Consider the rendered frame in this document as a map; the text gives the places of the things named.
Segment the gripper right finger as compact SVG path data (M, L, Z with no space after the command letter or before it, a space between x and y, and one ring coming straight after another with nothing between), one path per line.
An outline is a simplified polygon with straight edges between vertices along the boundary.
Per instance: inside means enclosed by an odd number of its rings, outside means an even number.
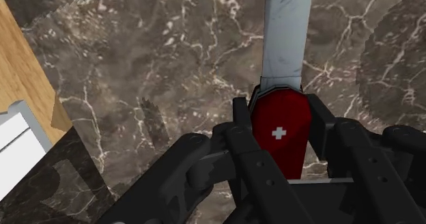
M360 224L426 224L426 133L394 125L376 134L335 117L315 94L307 99L309 142L332 179L352 179Z

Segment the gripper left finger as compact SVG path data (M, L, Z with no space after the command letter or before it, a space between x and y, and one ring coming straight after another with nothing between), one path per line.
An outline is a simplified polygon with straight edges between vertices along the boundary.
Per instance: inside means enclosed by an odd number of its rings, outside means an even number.
M96 224L185 224L224 180L247 193L223 224L315 224L271 155L251 133L245 98L212 137L182 135Z

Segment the red handled pocket knife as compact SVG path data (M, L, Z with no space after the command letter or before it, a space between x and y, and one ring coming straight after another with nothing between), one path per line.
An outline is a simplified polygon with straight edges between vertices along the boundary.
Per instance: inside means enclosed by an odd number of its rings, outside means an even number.
M301 177L311 124L301 86L311 1L265 0L261 76L250 100L253 135L290 180Z

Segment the white cabinet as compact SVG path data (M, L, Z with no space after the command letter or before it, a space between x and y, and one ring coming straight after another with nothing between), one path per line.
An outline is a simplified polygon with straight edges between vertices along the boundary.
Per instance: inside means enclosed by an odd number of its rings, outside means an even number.
M45 156L53 144L24 100L0 113L0 201Z

